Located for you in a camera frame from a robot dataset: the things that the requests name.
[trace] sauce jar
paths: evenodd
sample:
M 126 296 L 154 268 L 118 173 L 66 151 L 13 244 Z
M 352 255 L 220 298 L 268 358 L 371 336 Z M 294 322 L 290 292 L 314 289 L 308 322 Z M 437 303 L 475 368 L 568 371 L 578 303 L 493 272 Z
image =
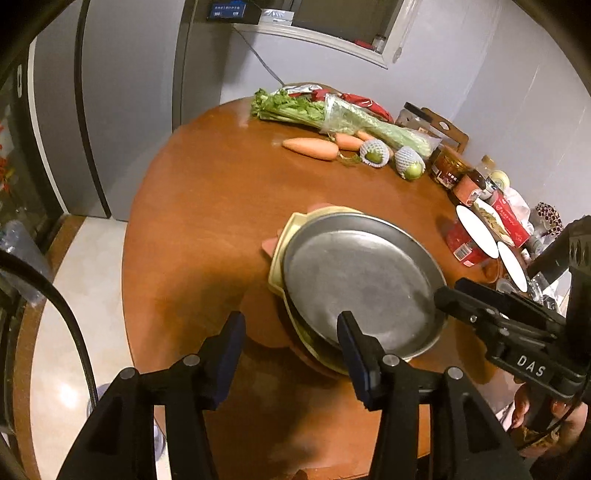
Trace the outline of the sauce jar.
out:
M 431 178 L 448 190 L 454 188 L 462 175 L 470 170 L 462 156 L 447 145 L 439 145 L 431 165 Z
M 454 195 L 461 203 L 471 207 L 486 190 L 486 179 L 494 169 L 495 162 L 488 155 L 485 155 L 480 164 L 466 173 L 454 187 Z

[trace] glass jar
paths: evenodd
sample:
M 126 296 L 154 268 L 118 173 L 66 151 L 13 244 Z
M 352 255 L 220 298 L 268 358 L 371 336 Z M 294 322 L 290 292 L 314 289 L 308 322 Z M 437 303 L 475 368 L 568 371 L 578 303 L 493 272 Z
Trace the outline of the glass jar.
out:
M 431 165 L 431 178 L 448 190 L 454 188 L 470 167 L 462 156 L 447 145 L 439 145 L 435 150 Z
M 382 53 L 384 51 L 384 47 L 386 46 L 386 41 L 388 39 L 386 37 L 384 37 L 383 35 L 376 35 L 374 37 L 374 41 L 372 42 L 372 47 L 374 48 L 374 51 L 378 52 L 378 53 Z
M 400 110 L 394 125 L 411 128 L 412 130 L 418 130 L 427 134 L 431 130 L 432 121 L 433 118 L 429 114 L 423 112 L 412 103 L 407 102 L 404 104 L 404 108 Z

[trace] plastic bottle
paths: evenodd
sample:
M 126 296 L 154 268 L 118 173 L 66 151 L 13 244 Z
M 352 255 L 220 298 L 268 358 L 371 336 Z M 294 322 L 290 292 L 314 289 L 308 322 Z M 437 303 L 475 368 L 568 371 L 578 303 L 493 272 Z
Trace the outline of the plastic bottle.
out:
M 43 256 L 41 250 L 39 250 L 39 247 L 20 221 L 11 220 L 4 226 L 2 229 L 2 238 L 0 238 L 0 248 L 27 262 L 45 278 L 51 280 L 51 268 L 49 267 L 46 258 Z M 16 275 L 6 273 L 1 269 L 0 274 L 6 278 L 7 282 L 16 288 L 23 298 L 31 303 L 31 305 L 39 305 L 43 300 L 44 296 L 36 288 L 31 287 L 27 282 L 21 280 Z

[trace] bottle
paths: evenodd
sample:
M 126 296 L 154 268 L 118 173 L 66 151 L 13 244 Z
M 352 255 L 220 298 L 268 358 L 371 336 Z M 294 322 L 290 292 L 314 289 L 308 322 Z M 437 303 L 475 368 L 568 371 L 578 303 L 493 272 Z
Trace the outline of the bottle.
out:
M 24 262 L 28 263 L 35 270 L 37 270 L 46 279 L 52 280 L 52 273 L 49 263 L 35 244 L 31 235 L 25 226 L 18 220 L 9 221 L 0 233 L 0 249 L 12 254 Z M 0 271 L 7 282 L 10 283 L 18 292 L 31 303 L 32 306 L 37 306 L 43 300 L 43 295 L 34 287 L 29 285 L 26 281 L 20 279 L 16 275 Z
M 471 207 L 486 190 L 486 179 L 495 169 L 496 165 L 493 159 L 485 155 L 476 168 L 466 173 L 453 189 L 457 199 L 467 207 Z

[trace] wall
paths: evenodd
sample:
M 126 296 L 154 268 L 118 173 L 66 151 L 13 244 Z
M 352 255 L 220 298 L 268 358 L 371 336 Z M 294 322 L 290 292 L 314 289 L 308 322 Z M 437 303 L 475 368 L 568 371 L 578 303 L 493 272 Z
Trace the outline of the wall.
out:
M 478 75 L 502 0 L 423 0 L 402 55 L 383 69 L 350 54 L 300 40 L 244 34 L 284 82 L 319 82 L 367 95 L 398 113 L 404 102 L 454 117 Z M 234 33 L 222 103 L 280 84 Z
M 470 135 L 466 158 L 494 158 L 530 205 L 563 221 L 591 213 L 591 98 L 556 42 L 502 0 L 486 59 L 454 123 Z

